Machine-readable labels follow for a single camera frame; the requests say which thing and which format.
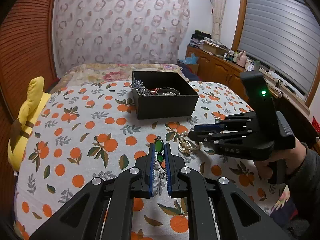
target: wooden cabinet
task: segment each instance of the wooden cabinet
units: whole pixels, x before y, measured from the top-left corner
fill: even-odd
[[[201,78],[201,80],[205,80],[212,76],[213,62],[210,58],[199,55],[197,63],[199,64],[197,75],[199,78]]]
[[[216,61],[214,63],[212,82],[227,85],[231,70],[232,69],[230,69],[230,67],[228,67],[227,65]]]
[[[186,57],[191,57],[192,53],[199,57],[197,75],[202,81],[225,85],[244,101],[248,100],[240,80],[240,73],[244,71],[244,68],[216,56],[211,56],[200,49],[188,47]]]
[[[238,96],[240,96],[244,101],[248,101],[248,96],[244,91],[244,86],[240,79],[240,72],[234,70],[232,75],[230,75],[230,79],[228,82],[228,87],[235,92]]]

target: sleeve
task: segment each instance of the sleeve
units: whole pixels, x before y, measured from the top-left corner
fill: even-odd
[[[301,239],[315,239],[320,236],[320,156],[303,145],[307,149],[306,158],[286,184],[299,216],[310,223]]]

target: patterned curtain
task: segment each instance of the patterned curtain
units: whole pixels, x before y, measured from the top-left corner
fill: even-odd
[[[188,0],[56,0],[62,71],[83,63],[176,63]]]
[[[225,6],[226,0],[213,0],[213,25],[211,37],[216,41],[220,41],[221,23]]]

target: wooden window frame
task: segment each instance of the wooden window frame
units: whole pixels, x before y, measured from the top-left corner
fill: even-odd
[[[233,38],[233,43],[232,43],[232,47],[231,47],[231,49],[233,51],[237,51],[239,44],[240,44],[246,9],[247,9],[247,0],[240,0],[240,8],[239,8],[239,15],[238,15],[238,21],[237,21],[237,26],[236,26],[236,32],[235,32],[235,36]],[[308,94],[307,100],[305,101],[305,105],[307,107],[310,107],[310,105],[311,105],[311,102],[316,94],[316,91],[317,91],[317,88],[319,85],[319,81],[320,81],[320,57],[318,59],[318,66],[316,69],[315,77],[313,79],[313,83],[312,83],[310,92]]]

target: bed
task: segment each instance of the bed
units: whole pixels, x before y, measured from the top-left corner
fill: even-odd
[[[63,87],[83,86],[102,81],[131,81],[132,71],[168,71],[177,72],[185,80],[188,78],[182,73],[182,68],[175,64],[82,64],[71,68],[62,76],[59,83],[51,89],[53,94]]]
[[[190,81],[199,94],[192,116],[137,120],[130,77],[110,74],[115,71],[108,69],[104,76],[115,75],[113,78],[129,81],[103,80],[92,86],[83,84],[88,82],[82,76],[88,69],[81,68],[84,72],[70,74],[68,87],[61,88],[48,100],[26,145],[15,198],[16,223],[25,239],[92,178],[115,178],[133,167],[138,157],[148,153],[156,136],[169,142],[172,154],[184,158],[186,166],[208,178],[228,177],[270,213],[283,185],[260,180],[253,161],[219,156],[205,146],[187,155],[178,150],[179,136],[196,124],[209,124],[229,114],[252,110],[232,90],[218,83]],[[99,70],[98,74],[97,69],[90,69],[90,76],[94,71],[100,78],[104,72]],[[83,85],[71,86],[71,82]],[[105,149],[104,157],[95,152],[95,145]],[[169,198],[166,180],[158,173],[152,193],[150,199],[134,200],[132,239],[142,234],[153,240],[189,239],[185,199]]]

